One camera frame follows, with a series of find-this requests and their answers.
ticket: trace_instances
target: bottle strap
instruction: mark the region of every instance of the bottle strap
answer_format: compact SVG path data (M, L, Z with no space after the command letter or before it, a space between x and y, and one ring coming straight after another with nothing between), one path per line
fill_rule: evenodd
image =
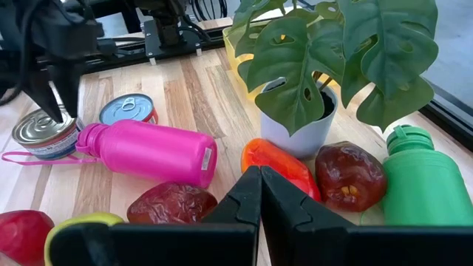
M26 152L26 151L9 151L5 152L1 155L1 159L6 161L6 162L11 162L11 163L18 163L19 165L22 166L51 166L51 165L65 165L65 164L83 164L83 163L96 163L99 162L99 158L89 158L89 159L79 159L74 155L67 155L67 157L71 160L38 160L38 161L17 161L17 160L12 160L8 159L7 156L14 156L14 155L20 155L20 156L32 156L33 154L31 152Z

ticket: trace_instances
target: pink water bottle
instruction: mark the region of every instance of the pink water bottle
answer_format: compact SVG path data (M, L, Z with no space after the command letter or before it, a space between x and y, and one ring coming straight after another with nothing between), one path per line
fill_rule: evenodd
M207 188L217 164L217 145L206 134L120 120L88 125L76 149L100 158L111 171Z

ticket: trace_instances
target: wooden surface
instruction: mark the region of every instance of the wooden surface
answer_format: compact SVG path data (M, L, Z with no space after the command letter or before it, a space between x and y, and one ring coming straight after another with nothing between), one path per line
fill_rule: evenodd
M207 27L230 24L231 20L211 21ZM332 84L339 93L339 87ZM436 149L452 157L460 166L470 196L473 195L473 155L435 124L416 112L390 126L384 133L360 123L356 107L372 88L361 91L348 106L341 104L326 143L349 140L379 160L387 156L385 140L398 124L428 130ZM214 136L218 163L209 191L221 200L241 176L243 146L259 136L259 110L246 98L229 69L225 49L216 49L171 60L113 69L83 76L79 114L85 124L98 122L101 108L118 96L140 92L150 96L159 114L159 124L204 132ZM20 117L38 107L25 95L0 108L0 152L22 150L11 139L11 129ZM313 162L306 162L313 171ZM101 164L82 166L27 166L0 161L0 213L21 209L44 211L55 223L94 211L108 211L126 218L126 209L144 191L157 183L116 174ZM363 215L341 213L354 223L382 224L380 208ZM261 230L258 265L270 265Z

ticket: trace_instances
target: plastic fruit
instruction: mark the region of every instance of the plastic fruit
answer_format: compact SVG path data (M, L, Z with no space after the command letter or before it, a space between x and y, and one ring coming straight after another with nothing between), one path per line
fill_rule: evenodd
M242 173L250 166L270 166L317 202L320 191L309 168L267 140L256 138L243 148Z
M44 243L54 227L41 211L0 214L0 253L23 266L44 265Z
M50 245L52 238L62 229L70 226L70 225L76 225L79 223L84 223L84 222L102 222L106 225L115 225L120 222L124 222L123 219L115 214L110 214L106 212L96 212L92 214L84 214L81 216L77 216L71 219L68 219L59 225L56 225L50 233L47 235L46 239L46 244L44 245L44 261L46 263L46 266L50 266L51 260L50 260Z
M348 141L320 148L316 176L322 200L344 211L365 211L381 200L387 179L381 163Z
M195 223L217 206L205 189L178 183L163 183L141 195L126 212L131 223Z

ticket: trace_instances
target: white pot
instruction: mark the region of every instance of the white pot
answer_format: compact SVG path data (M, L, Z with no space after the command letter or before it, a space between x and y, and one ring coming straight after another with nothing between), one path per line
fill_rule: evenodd
M278 78L266 84L262 92L274 89L285 82L284 78ZM261 137L271 141L279 148L287 151L296 158L310 158L324 145L325 139L332 124L333 117L338 106L336 93L328 86L323 89L334 105L333 112L324 119L314 121L289 137L289 132L280 123L269 118L261 112Z

